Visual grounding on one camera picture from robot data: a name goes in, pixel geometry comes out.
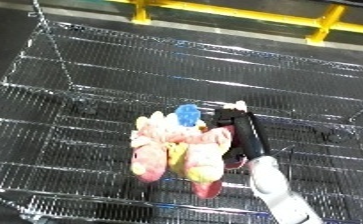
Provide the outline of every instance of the blue plush ball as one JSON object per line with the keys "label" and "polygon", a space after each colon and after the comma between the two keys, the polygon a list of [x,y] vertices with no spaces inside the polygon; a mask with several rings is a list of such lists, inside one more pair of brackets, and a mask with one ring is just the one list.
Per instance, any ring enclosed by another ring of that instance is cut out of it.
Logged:
{"label": "blue plush ball", "polygon": [[176,109],[175,114],[178,117],[180,125],[185,127],[195,126],[201,116],[201,113],[195,104],[181,105]]}

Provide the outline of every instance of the metal wire grid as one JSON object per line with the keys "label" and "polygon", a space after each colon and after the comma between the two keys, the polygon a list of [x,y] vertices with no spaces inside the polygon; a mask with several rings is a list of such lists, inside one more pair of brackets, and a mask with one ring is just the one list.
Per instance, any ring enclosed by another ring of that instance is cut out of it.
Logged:
{"label": "metal wire grid", "polygon": [[0,83],[0,190],[33,195],[22,212],[120,223],[271,222],[246,170],[227,172],[213,200],[196,199],[171,174],[146,186],[128,171],[137,116],[192,102],[209,119],[242,98],[275,151],[296,145],[292,156],[277,156],[293,189],[328,221],[363,223],[363,117],[346,124],[363,108],[363,66],[46,25]]}

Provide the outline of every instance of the pink plush toy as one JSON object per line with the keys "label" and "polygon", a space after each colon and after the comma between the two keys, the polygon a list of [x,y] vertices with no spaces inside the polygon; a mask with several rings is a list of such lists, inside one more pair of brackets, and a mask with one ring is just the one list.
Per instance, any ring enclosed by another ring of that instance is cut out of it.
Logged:
{"label": "pink plush toy", "polygon": [[164,145],[163,114],[155,112],[150,118],[139,117],[137,131],[131,135],[131,171],[145,183],[159,180],[167,167],[167,148]]}
{"label": "pink plush toy", "polygon": [[[226,107],[236,108],[237,104]],[[136,126],[131,137],[131,171],[143,182],[160,179],[169,167],[191,182],[198,197],[213,198],[221,191],[224,169],[239,168],[246,162],[224,164],[222,156],[231,147],[233,127],[207,130],[200,120],[194,127],[185,127],[176,114],[165,117],[161,112],[138,118]]]}

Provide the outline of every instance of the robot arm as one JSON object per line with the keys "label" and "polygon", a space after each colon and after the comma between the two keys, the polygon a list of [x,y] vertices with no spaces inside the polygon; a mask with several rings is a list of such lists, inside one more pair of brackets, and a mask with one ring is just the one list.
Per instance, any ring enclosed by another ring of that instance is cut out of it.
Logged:
{"label": "robot arm", "polygon": [[217,126],[234,127],[234,139],[248,159],[250,187],[280,224],[320,224],[321,218],[299,194],[291,191],[287,178],[271,156],[264,129],[252,112],[218,109]]}

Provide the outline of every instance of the yellow railing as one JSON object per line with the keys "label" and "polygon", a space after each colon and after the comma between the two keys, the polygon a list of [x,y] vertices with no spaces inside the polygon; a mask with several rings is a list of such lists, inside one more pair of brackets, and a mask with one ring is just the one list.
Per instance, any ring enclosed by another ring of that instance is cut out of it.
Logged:
{"label": "yellow railing", "polygon": [[363,33],[363,25],[341,22],[347,7],[343,5],[330,5],[320,18],[305,18],[281,14],[257,12],[250,10],[219,7],[205,4],[169,1],[169,0],[107,0],[135,4],[135,14],[132,21],[136,24],[150,24],[147,6],[156,6],[169,9],[186,10],[192,12],[209,13],[222,16],[231,16],[245,19],[263,20],[268,22],[318,28],[312,35],[306,36],[310,45],[323,45],[323,41],[331,30]]}

